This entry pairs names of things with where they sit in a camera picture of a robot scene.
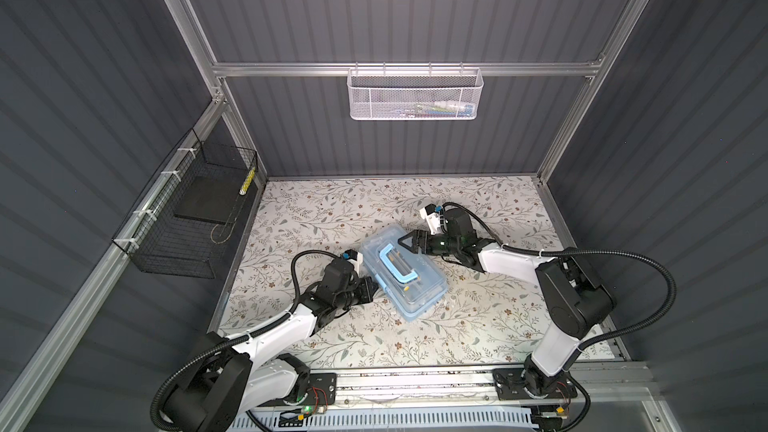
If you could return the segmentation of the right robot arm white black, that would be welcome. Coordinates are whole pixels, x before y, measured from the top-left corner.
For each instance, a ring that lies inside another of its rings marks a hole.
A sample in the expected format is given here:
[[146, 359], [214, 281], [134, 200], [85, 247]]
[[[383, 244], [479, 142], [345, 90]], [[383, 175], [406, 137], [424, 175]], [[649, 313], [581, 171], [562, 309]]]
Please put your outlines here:
[[[657, 261], [621, 250], [528, 250], [505, 243], [477, 214], [446, 202], [420, 210], [425, 230], [413, 230], [398, 243], [414, 254], [441, 257], [480, 273], [501, 274], [539, 287], [551, 325], [525, 362], [521, 381], [533, 398], [547, 397], [581, 354], [600, 342], [645, 329], [666, 315], [677, 297], [671, 272]], [[666, 284], [659, 308], [638, 322], [588, 338], [617, 302], [589, 256], [615, 256], [638, 261], [655, 269]]]

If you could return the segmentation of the light blue plastic tool box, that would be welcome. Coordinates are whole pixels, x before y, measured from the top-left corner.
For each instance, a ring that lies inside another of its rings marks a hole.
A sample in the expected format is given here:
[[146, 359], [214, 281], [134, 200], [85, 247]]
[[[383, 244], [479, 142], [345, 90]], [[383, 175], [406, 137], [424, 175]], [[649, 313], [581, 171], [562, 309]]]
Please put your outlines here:
[[365, 239], [359, 251], [363, 267], [375, 278], [407, 322], [422, 316], [449, 290], [445, 274], [430, 257], [400, 244], [407, 235], [398, 224]]

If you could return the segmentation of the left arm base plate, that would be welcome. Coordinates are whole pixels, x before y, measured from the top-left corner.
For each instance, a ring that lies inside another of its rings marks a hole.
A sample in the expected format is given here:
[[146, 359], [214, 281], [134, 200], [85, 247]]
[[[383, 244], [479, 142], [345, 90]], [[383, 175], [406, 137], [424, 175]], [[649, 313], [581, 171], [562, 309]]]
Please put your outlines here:
[[336, 400], [338, 375], [336, 373], [311, 372], [300, 377], [287, 397], [279, 399], [287, 406], [329, 406]]

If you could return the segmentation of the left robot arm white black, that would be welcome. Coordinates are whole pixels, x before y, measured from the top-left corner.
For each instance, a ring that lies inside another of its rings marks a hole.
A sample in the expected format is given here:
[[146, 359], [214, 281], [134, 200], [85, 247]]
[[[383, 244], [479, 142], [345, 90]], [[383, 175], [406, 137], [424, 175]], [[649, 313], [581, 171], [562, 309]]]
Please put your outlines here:
[[300, 288], [290, 271], [290, 307], [241, 334], [207, 334], [200, 351], [172, 373], [153, 397], [149, 415], [162, 431], [225, 431], [252, 409], [286, 399], [303, 400], [310, 369], [288, 348], [317, 334], [352, 307], [372, 302], [379, 285], [360, 273], [362, 253], [329, 253], [320, 281]]

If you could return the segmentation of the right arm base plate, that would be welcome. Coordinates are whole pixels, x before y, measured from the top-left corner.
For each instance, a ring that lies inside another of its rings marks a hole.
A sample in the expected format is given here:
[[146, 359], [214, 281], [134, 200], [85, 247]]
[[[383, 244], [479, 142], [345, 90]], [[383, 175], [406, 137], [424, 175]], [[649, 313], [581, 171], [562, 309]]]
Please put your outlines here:
[[547, 376], [535, 367], [501, 367], [491, 371], [500, 400], [564, 399], [569, 402], [579, 392], [566, 372]]

